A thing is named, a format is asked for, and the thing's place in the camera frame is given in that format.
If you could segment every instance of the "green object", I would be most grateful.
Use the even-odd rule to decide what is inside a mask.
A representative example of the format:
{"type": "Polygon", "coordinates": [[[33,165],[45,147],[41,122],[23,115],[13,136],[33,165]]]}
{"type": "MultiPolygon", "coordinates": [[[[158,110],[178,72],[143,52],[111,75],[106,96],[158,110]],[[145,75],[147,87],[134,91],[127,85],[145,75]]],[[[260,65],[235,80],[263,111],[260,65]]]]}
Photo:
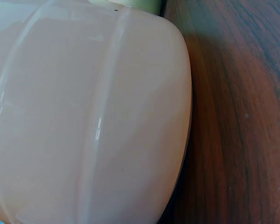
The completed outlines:
{"type": "Polygon", "coordinates": [[[109,0],[125,6],[131,6],[140,10],[159,15],[162,0],[109,0]]]}
{"type": "Polygon", "coordinates": [[[89,2],[102,7],[116,3],[138,8],[155,15],[160,14],[160,7],[162,4],[162,0],[89,0],[89,2]]]}

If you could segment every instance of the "wood grain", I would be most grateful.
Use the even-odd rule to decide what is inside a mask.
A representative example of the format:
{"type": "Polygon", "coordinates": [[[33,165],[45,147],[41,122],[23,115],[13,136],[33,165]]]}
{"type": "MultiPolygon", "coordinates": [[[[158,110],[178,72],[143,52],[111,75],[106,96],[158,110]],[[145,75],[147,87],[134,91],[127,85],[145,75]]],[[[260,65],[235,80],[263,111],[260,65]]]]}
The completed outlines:
{"type": "Polygon", "coordinates": [[[160,224],[280,224],[280,0],[168,0],[191,60],[184,167],[160,224]]]}

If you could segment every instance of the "glossy ceramic surface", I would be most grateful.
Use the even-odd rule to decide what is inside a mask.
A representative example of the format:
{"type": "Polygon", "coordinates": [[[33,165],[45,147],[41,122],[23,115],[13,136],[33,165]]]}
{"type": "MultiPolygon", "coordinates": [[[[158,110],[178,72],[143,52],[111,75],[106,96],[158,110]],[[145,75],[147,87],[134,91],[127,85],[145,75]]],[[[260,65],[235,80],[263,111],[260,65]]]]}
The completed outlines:
{"type": "Polygon", "coordinates": [[[119,5],[0,1],[2,221],[156,222],[190,111],[187,48],[165,19],[119,5]]]}

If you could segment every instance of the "wooden table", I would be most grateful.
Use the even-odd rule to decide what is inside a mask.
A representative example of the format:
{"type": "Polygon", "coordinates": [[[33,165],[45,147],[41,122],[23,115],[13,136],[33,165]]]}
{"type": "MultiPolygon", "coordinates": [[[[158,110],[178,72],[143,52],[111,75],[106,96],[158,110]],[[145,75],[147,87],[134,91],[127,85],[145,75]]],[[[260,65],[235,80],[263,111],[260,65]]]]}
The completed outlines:
{"type": "Polygon", "coordinates": [[[168,0],[191,60],[184,167],[160,223],[280,224],[280,0],[168,0]]]}

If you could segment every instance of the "dark wooden surface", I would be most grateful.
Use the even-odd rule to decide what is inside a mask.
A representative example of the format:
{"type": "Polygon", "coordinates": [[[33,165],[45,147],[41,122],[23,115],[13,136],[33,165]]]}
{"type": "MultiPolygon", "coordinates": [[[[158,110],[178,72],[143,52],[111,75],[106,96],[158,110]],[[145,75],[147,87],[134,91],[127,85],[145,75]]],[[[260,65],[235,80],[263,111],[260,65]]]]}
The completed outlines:
{"type": "Polygon", "coordinates": [[[280,224],[280,0],[168,0],[193,81],[190,142],[160,223],[280,224]]]}

